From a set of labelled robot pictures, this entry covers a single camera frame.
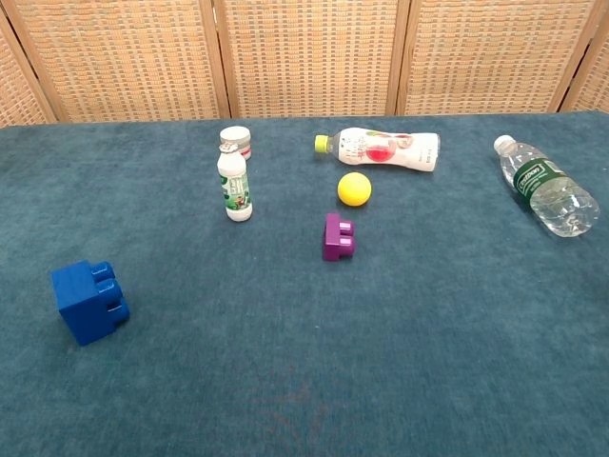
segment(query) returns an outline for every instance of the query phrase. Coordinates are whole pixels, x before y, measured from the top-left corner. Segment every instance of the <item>toy block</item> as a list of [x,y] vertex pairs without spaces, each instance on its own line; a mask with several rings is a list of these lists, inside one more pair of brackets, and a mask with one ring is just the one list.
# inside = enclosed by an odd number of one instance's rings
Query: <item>toy block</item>
[[351,221],[341,219],[336,212],[325,216],[324,260],[337,261],[355,251],[355,227]]
[[108,262],[83,260],[50,274],[57,309],[81,346],[111,334],[129,317],[123,292]]

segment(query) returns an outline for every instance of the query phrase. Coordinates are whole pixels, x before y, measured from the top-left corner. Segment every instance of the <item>yellow ball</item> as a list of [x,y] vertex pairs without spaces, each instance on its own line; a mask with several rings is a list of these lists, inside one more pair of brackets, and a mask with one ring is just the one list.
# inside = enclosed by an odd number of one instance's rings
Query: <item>yellow ball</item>
[[339,181],[337,191],[344,204],[358,207],[370,198],[372,185],[370,180],[361,173],[348,173]]

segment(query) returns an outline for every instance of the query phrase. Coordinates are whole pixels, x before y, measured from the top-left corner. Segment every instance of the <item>water bottle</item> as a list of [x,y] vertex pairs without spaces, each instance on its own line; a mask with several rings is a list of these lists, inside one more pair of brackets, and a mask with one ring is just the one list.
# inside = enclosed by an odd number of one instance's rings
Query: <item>water bottle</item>
[[558,236],[578,236],[599,219],[599,204],[543,153],[509,135],[495,140],[505,180]]

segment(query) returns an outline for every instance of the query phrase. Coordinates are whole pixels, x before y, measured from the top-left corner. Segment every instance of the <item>wicker screen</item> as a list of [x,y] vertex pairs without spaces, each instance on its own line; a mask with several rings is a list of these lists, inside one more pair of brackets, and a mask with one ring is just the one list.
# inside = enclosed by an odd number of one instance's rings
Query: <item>wicker screen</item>
[[233,116],[385,114],[402,3],[216,0]]
[[210,0],[5,0],[62,120],[229,116]]
[[0,10],[0,128],[46,124],[54,117],[26,56]]
[[609,112],[609,12],[581,63],[563,109]]
[[398,113],[555,111],[603,0],[412,0]]

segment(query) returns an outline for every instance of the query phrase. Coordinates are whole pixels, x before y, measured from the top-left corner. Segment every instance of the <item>green label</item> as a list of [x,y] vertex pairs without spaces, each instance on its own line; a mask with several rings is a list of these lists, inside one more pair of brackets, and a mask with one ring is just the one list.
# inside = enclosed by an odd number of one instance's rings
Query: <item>green label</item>
[[251,205],[249,184],[245,173],[230,177],[220,175],[220,183],[225,195],[225,205],[228,209],[245,209]]
[[543,183],[562,178],[566,174],[548,159],[533,159],[516,171],[514,175],[514,188],[526,201],[530,201],[535,190]]

